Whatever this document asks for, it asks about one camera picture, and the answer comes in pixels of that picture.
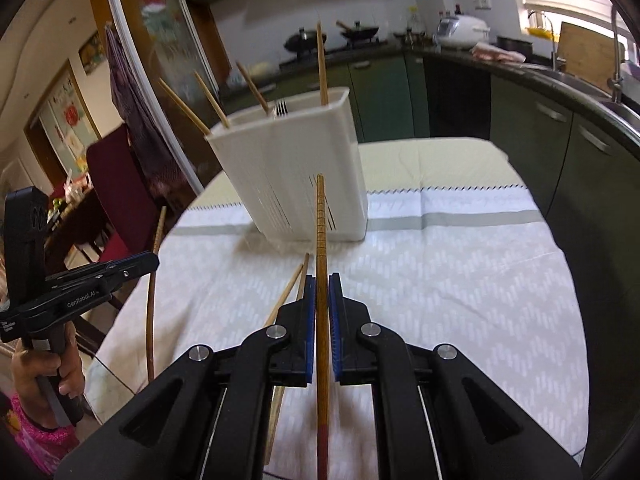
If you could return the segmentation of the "person left hand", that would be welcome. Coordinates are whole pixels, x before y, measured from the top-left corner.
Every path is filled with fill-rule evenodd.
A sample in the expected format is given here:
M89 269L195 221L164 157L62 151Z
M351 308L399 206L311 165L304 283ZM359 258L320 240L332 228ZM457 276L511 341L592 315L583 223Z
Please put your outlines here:
M81 396L85 390L85 377L72 322L65 324L65 339L66 348L62 356L27 349L20 340L17 341L12 356L13 385L22 410L32 422L47 430L58 428L58 423L37 378L60 378L58 392L71 399Z

